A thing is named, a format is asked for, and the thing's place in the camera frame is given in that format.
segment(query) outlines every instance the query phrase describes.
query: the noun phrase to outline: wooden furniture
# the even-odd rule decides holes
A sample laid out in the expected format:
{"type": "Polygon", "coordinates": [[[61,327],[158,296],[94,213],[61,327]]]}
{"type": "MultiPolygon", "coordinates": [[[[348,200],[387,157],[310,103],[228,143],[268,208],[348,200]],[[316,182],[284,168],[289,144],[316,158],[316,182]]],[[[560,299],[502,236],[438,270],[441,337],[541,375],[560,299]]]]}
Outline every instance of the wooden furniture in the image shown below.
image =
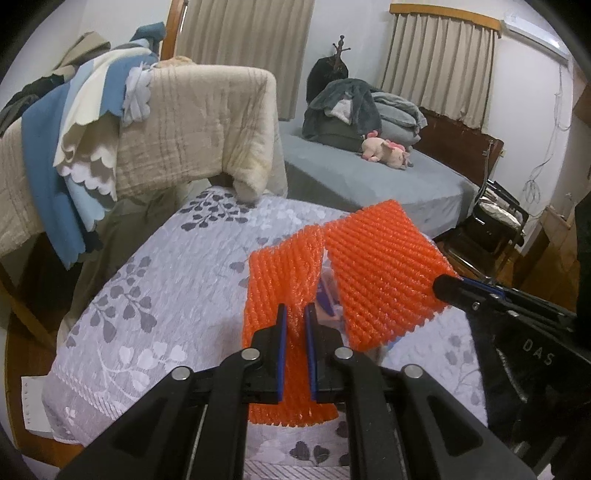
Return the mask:
{"type": "Polygon", "coordinates": [[[162,49],[160,51],[160,59],[168,60],[174,57],[174,46],[177,42],[178,31],[183,23],[183,18],[189,0],[173,0],[168,11],[168,18],[166,20],[166,37],[162,42],[162,49]]]}
{"type": "Polygon", "coordinates": [[[423,5],[423,4],[390,4],[391,14],[425,14],[436,15],[438,17],[457,18],[459,20],[469,21],[481,27],[495,30],[499,38],[501,37],[501,22],[496,18],[487,17],[486,15],[469,12],[466,10],[459,10],[457,8],[439,7],[437,5],[423,5]]]}
{"type": "MultiPolygon", "coordinates": [[[[70,309],[80,267],[76,264],[66,270],[46,235],[38,237],[28,257],[16,293],[43,320],[44,328],[54,334],[70,309]]],[[[4,375],[14,442],[23,455],[64,467],[82,450],[82,445],[67,445],[34,435],[25,428],[22,418],[21,377],[47,375],[55,357],[55,346],[49,349],[36,341],[13,311],[8,324],[4,375]]]]}
{"type": "Polygon", "coordinates": [[[574,312],[580,273],[574,208],[564,220],[552,207],[546,207],[540,222],[548,245],[520,289],[574,312]]]}
{"type": "Polygon", "coordinates": [[[573,108],[573,113],[591,127],[591,84],[587,84],[579,100],[573,108]]]}
{"type": "Polygon", "coordinates": [[[464,175],[477,185],[484,181],[485,157],[491,145],[488,161],[490,174],[501,151],[503,141],[463,123],[421,108],[428,125],[420,131],[421,140],[414,148],[464,175]]]}
{"type": "Polygon", "coordinates": [[[6,270],[4,270],[2,264],[0,264],[0,296],[8,301],[16,318],[27,327],[27,330],[33,334],[39,343],[52,351],[56,350],[55,339],[19,298],[17,289],[10,280],[6,270]]]}

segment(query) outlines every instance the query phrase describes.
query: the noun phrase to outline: gray blanket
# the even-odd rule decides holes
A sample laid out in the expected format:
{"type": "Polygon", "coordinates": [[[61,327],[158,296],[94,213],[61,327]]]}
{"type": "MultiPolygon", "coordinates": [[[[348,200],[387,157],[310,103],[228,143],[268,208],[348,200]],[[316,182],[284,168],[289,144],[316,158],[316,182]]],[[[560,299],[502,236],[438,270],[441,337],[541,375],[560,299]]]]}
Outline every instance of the gray blanket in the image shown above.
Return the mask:
{"type": "Polygon", "coordinates": [[[374,92],[371,95],[383,120],[402,128],[413,128],[415,135],[427,126],[427,119],[414,103],[388,92],[374,92]]]}
{"type": "Polygon", "coordinates": [[[343,98],[351,99],[351,124],[359,136],[367,135],[373,130],[381,132],[382,120],[372,98],[374,91],[376,91],[374,87],[359,79],[330,82],[309,104],[304,114],[302,136],[307,140],[316,140],[319,124],[325,118],[324,109],[332,110],[343,98]]]}

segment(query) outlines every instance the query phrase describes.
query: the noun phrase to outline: pink plush toy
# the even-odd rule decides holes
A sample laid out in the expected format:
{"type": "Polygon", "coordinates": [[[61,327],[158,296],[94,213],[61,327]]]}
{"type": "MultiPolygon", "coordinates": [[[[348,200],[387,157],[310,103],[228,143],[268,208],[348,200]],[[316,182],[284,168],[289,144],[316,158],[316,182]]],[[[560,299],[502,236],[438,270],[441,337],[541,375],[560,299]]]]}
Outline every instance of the pink plush toy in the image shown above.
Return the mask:
{"type": "Polygon", "coordinates": [[[367,138],[361,144],[363,154],[361,158],[371,162],[380,161],[388,167],[406,170],[408,167],[408,153],[406,149],[390,140],[378,137],[374,130],[368,133],[367,138]]]}

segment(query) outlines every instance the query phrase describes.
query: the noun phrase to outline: folded blanket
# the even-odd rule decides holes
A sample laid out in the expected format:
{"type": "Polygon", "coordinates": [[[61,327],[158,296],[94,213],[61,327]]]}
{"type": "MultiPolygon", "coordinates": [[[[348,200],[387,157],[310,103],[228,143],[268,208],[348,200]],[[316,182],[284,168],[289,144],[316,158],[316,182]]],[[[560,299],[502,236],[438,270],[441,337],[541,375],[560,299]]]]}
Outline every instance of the folded blanket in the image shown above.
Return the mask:
{"type": "Polygon", "coordinates": [[[376,104],[391,107],[386,109],[378,107],[382,119],[386,119],[399,127],[415,128],[415,134],[427,126],[427,119],[418,107],[405,98],[388,92],[374,92],[372,97],[376,104]]]}
{"type": "MultiPolygon", "coordinates": [[[[255,200],[265,189],[287,194],[271,73],[218,65],[170,67],[153,70],[150,88],[150,116],[119,137],[118,197],[221,172],[234,178],[243,200],[255,200]]],[[[0,141],[0,257],[44,230],[25,176],[21,129],[17,120],[0,141]]],[[[53,154],[47,168],[55,172],[53,154]]]]}

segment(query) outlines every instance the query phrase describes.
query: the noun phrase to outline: gray bed sheet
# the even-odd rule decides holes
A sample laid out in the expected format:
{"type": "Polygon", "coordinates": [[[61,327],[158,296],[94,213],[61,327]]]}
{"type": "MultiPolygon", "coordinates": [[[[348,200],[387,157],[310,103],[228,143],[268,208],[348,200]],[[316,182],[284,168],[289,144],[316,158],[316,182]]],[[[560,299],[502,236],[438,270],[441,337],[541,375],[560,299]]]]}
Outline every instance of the gray bed sheet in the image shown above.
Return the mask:
{"type": "Polygon", "coordinates": [[[360,155],[304,140],[280,127],[288,198],[347,212],[394,199],[422,233],[434,238],[468,215],[478,187],[413,150],[413,168],[396,170],[360,155]]]}

